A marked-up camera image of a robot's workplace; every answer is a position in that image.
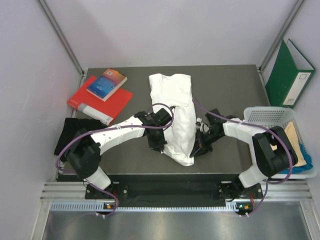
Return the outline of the white flower print t-shirt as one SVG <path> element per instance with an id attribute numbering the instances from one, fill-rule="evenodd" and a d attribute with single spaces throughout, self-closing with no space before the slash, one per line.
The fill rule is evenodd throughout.
<path id="1" fill-rule="evenodd" d="M 153 104 L 173 107 L 173 123 L 164 131 L 167 144 L 163 153 L 184 167 L 194 164 L 191 157 L 196 138 L 196 111 L 192 96 L 191 76 L 161 73 L 149 77 L 150 97 Z"/>

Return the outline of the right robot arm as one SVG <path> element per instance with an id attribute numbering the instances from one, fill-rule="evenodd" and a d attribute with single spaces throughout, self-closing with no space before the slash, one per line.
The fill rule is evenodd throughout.
<path id="1" fill-rule="evenodd" d="M 201 118 L 196 120 L 191 157 L 211 152 L 212 144 L 223 137 L 235 138 L 253 148 L 251 166 L 236 176 L 226 190 L 230 198 L 245 198 L 253 186 L 284 170 L 291 170 L 298 163 L 295 149 L 282 127 L 266 128 L 246 123 L 233 115 L 223 117 L 216 108 L 205 116 L 208 123 Z"/>

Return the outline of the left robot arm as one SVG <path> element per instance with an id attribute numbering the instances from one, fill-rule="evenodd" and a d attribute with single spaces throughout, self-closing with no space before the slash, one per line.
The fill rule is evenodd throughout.
<path id="1" fill-rule="evenodd" d="M 174 121 L 173 109 L 165 104 L 157 112 L 140 111 L 127 120 L 112 126 L 81 130 L 59 153 L 64 156 L 76 175 L 96 189 L 102 198 L 116 196 L 110 178 L 99 166 L 101 155 L 126 141 L 146 136 L 149 148 L 163 152 L 167 141 L 164 131 Z"/>

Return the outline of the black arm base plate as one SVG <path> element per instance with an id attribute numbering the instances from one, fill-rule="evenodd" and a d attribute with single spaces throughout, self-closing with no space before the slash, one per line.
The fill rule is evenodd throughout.
<path id="1" fill-rule="evenodd" d="M 204 196 L 210 200 L 260 199 L 261 186 L 255 185 L 240 194 L 230 182 L 113 182 L 104 191 L 115 195 L 119 200 L 129 200 L 142 196 Z"/>

